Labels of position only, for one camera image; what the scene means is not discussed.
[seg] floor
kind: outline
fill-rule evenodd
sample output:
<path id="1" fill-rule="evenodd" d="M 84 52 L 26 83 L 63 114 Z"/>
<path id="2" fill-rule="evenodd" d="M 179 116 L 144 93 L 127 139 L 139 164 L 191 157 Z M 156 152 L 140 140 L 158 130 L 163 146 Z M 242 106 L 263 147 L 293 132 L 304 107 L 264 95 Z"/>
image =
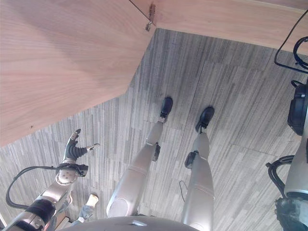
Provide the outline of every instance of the floor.
<path id="1" fill-rule="evenodd" d="M 280 196 L 265 164 L 294 154 L 299 138 L 288 127 L 290 81 L 304 75 L 274 65 L 274 49 L 235 41 L 158 29 L 128 88 L 115 99 L 39 130 L 0 149 L 0 213 L 9 221 L 19 212 L 5 203 L 12 178 L 24 167 L 56 166 L 71 132 L 81 128 L 80 145 L 98 150 L 79 163 L 89 165 L 78 179 L 68 213 L 76 219 L 91 192 L 100 202 L 91 219 L 106 217 L 106 205 L 121 175 L 157 121 L 161 102 L 174 106 L 161 137 L 161 152 L 152 163 L 140 213 L 180 220 L 183 201 L 179 181 L 189 181 L 183 165 L 202 110 L 215 115 L 207 133 L 215 189 L 215 231 L 280 231 L 274 202 Z M 293 56 L 282 52 L 285 64 Z M 286 179 L 288 167 L 279 174 Z M 29 204 L 54 179 L 54 173 L 26 173 L 12 189 L 12 199 Z"/>

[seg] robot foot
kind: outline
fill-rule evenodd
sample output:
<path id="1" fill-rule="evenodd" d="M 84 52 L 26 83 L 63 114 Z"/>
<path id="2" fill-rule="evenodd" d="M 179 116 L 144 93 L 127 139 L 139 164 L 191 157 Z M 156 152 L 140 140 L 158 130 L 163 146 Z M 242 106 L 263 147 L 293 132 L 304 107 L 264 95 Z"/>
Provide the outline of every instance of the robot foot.
<path id="1" fill-rule="evenodd" d="M 196 131 L 201 132 L 201 128 L 206 129 L 207 125 L 211 121 L 214 115 L 214 108 L 212 106 L 207 107 L 200 115 L 200 119 L 196 125 Z"/>
<path id="2" fill-rule="evenodd" d="M 173 105 L 173 100 L 171 97 L 166 97 L 163 101 L 162 110 L 160 112 L 160 117 L 167 120 L 169 113 L 171 112 Z"/>

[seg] wooden panel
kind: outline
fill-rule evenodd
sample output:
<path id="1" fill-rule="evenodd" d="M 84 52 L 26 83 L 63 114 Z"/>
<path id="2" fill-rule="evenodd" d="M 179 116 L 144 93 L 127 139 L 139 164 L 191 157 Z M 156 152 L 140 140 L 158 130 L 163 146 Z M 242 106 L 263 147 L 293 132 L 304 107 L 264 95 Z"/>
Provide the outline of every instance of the wooden panel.
<path id="1" fill-rule="evenodd" d="M 230 39 L 278 49 L 303 10 L 253 0 L 132 0 L 141 10 L 156 5 L 156 26 L 164 29 Z M 308 16 L 283 47 L 307 35 Z M 308 54 L 302 45 L 299 53 Z"/>
<path id="2" fill-rule="evenodd" d="M 1 1 L 0 144 L 123 94 L 147 22 L 127 0 Z"/>
<path id="3" fill-rule="evenodd" d="M 307 10 L 308 9 L 308 1 L 307 0 L 256 0 L 267 2 L 270 4 L 276 4 L 280 6 L 287 6 L 296 9 Z"/>

